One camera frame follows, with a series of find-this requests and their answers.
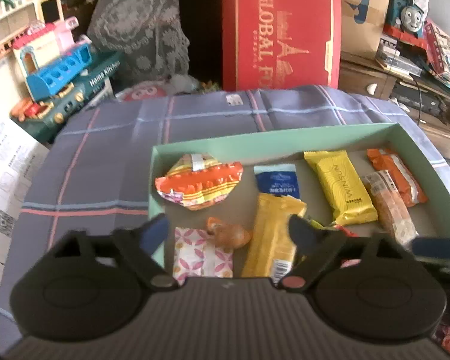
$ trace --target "black electronic device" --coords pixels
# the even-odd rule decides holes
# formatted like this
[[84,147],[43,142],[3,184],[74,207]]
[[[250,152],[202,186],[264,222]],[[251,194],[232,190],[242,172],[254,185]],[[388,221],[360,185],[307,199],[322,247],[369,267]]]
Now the black electronic device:
[[24,337],[6,358],[450,358],[430,338],[445,292],[411,254],[383,234],[314,234],[296,216],[289,227],[298,249],[314,252],[277,287],[199,277],[180,287],[135,231],[71,231],[15,285],[10,304]]

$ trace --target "drawer knob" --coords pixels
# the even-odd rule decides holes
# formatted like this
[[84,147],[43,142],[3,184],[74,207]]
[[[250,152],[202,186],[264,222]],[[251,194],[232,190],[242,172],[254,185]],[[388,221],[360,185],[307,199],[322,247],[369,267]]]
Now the drawer knob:
[[377,90],[377,83],[374,82],[373,84],[367,85],[367,93],[371,96],[375,94],[375,91]]

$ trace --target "black circular disc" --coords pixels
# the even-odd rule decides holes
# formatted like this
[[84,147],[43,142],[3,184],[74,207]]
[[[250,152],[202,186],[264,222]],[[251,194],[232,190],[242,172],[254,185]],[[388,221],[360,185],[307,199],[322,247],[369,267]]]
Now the black circular disc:
[[403,259],[373,259],[330,272],[314,297],[336,327],[371,340],[428,335],[446,306],[438,282]]
[[55,341],[98,338],[129,321],[142,293],[128,271],[93,259],[47,259],[13,289],[10,304],[27,333]]

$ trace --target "red box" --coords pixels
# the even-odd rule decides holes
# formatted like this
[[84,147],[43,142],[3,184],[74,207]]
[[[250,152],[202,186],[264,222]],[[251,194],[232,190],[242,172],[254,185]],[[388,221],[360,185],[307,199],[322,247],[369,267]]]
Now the red box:
[[342,0],[222,0],[223,88],[336,88]]

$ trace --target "gray lace cloth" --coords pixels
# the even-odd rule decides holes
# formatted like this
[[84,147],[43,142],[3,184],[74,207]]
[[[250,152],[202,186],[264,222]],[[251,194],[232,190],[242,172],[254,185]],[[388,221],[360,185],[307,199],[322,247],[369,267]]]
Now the gray lace cloth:
[[123,86],[188,72],[179,0],[98,0],[87,35],[98,50],[124,53],[115,76]]

